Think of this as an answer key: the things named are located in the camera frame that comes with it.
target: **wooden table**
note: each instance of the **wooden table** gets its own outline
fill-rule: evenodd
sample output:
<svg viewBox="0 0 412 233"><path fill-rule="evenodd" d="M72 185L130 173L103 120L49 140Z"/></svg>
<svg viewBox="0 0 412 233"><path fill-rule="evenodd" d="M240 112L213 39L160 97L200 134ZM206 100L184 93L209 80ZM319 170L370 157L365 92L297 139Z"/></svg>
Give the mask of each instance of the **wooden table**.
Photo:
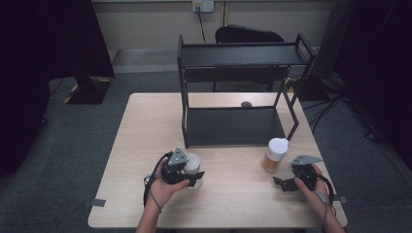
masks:
<svg viewBox="0 0 412 233"><path fill-rule="evenodd" d="M270 105L276 93L190 93L193 107ZM91 227L136 227L143 213L143 179L160 157L181 147L196 153L206 171L197 190L176 193L159 217L159 228L309 228L321 222L298 192L283 192L272 177L293 177L290 160L304 153L321 156L300 103L294 110L300 122L290 148L275 174L261 168L266 147L185 149L180 93L136 93L130 96L93 207ZM284 130L292 119L283 98L278 105ZM325 164L318 163L329 178ZM334 202L343 225L347 218L340 202Z"/></svg>

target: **human arm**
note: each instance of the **human arm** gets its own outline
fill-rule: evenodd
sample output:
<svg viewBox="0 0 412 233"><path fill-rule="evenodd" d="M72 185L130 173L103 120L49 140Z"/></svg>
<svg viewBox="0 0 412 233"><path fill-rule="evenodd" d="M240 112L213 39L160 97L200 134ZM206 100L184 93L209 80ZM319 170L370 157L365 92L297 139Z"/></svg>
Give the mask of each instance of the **human arm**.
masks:
<svg viewBox="0 0 412 233"><path fill-rule="evenodd" d="M317 174L322 174L321 170L315 164L312 164ZM315 190L311 191L306 186L306 184L299 178L294 179L297 187L302 191L303 195L306 197L306 201L315 211L318 218L323 222L325 232L326 233L340 233L346 232L342 225L340 224L339 220L336 218L332 207L327 199L327 190L324 181L317 179L316 181L316 188L322 196L324 196L326 203L324 203L321 198L316 194Z"/></svg>
<svg viewBox="0 0 412 233"><path fill-rule="evenodd" d="M160 174L161 167L166 160L167 159L163 159L161 161L156 171L157 174ZM156 178L152 183L145 210L140 218L136 233L155 233L158 216L161 213L161 209L170 200L175 192L184 189L188 186L188 184L189 180L176 184L168 184L165 183L162 178Z"/></svg>

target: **wall socket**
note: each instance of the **wall socket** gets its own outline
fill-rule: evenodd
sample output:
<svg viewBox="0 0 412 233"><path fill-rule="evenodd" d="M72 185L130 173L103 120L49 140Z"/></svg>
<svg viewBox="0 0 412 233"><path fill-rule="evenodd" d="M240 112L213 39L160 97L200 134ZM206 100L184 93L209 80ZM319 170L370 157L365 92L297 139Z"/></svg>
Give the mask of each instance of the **wall socket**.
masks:
<svg viewBox="0 0 412 233"><path fill-rule="evenodd" d="M215 10L214 0L192 0L192 11L197 12L196 7L200 8L200 12L211 13Z"/></svg>

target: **chair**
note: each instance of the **chair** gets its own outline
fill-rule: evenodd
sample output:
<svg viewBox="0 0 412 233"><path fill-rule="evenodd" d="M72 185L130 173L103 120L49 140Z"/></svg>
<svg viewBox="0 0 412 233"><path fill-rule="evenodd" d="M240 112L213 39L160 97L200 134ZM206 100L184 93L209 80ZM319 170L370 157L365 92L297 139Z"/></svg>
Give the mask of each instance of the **chair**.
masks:
<svg viewBox="0 0 412 233"><path fill-rule="evenodd" d="M218 28L215 33L217 44L221 43L264 43L264 42L285 42L277 33L240 25L227 25ZM213 92L216 92L217 82L213 82ZM272 90L274 82L266 82L267 91Z"/></svg>

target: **white wall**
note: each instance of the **white wall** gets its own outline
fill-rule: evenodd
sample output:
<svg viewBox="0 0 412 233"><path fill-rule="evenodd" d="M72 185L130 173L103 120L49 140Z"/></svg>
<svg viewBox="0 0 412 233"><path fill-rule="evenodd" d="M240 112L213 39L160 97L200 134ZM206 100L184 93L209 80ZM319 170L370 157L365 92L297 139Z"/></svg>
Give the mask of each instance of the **white wall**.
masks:
<svg viewBox="0 0 412 233"><path fill-rule="evenodd" d="M106 45L110 50L175 49L179 34L185 43L203 43L191 1L93 3ZM215 11L201 14L207 43L225 22L268 29L286 41L302 32L311 46L321 44L330 1L215 1Z"/></svg>

